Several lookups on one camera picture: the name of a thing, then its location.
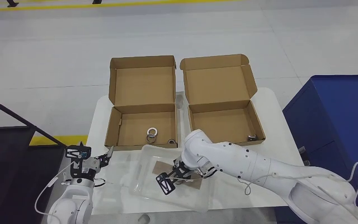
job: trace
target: white floor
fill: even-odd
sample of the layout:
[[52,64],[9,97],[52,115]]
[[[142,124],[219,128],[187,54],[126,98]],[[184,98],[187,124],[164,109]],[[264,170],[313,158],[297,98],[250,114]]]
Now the white floor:
[[357,36],[353,0],[1,12],[0,103],[52,135],[86,135],[112,57],[243,53],[284,108],[314,74],[358,73]]

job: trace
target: black cable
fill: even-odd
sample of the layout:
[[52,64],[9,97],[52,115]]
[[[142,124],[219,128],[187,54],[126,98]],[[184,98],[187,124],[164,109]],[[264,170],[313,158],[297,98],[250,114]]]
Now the black cable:
[[98,179],[98,180],[103,180],[103,183],[102,183],[102,184],[95,185],[95,188],[98,188],[99,186],[103,186],[103,185],[106,184],[106,180],[105,180],[105,179],[100,178],[100,179]]

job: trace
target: cardboard box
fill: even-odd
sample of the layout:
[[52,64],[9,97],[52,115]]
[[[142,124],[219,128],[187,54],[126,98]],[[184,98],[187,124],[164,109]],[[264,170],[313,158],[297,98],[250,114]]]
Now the cardboard box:
[[[260,144],[265,134],[251,97],[257,92],[243,54],[186,58],[180,63],[189,102],[191,130],[201,129],[214,143]],[[248,141],[256,135],[257,141]]]
[[156,128],[151,144],[177,148],[174,56],[112,58],[109,99],[110,115],[105,146],[115,150],[139,150],[147,130]]

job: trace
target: plastic tray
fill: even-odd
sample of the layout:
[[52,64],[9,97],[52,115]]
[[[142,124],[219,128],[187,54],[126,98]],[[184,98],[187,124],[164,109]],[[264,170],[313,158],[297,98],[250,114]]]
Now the plastic tray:
[[153,168],[157,161],[173,164],[173,160],[179,157],[181,150],[166,149],[146,145],[142,148],[134,177],[130,184],[130,194],[160,202],[173,204],[189,210],[206,212],[209,209],[214,180],[202,179],[200,189],[181,184],[176,185],[174,192],[164,195],[156,182],[157,174],[153,174]]

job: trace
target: white table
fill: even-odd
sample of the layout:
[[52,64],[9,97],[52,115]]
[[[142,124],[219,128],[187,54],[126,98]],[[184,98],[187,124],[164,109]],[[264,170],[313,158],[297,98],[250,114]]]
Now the white table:
[[[252,98],[257,115],[265,131],[266,140],[262,144],[247,146],[248,149],[275,158],[287,164],[303,166],[299,152],[282,114],[275,94],[268,88],[259,88]],[[113,107],[108,96],[101,97],[96,106],[87,145],[92,147],[92,156],[104,154],[104,142],[110,111]],[[187,103],[178,110],[178,144],[189,133]],[[146,213],[185,211],[186,209],[129,194],[131,176],[140,151],[114,152],[110,164],[103,168],[97,178],[112,182],[95,188],[92,214]],[[286,206],[286,203],[273,192],[252,185],[250,196],[244,194],[244,185],[236,178],[223,173],[214,175],[215,187],[210,209],[251,208]]]

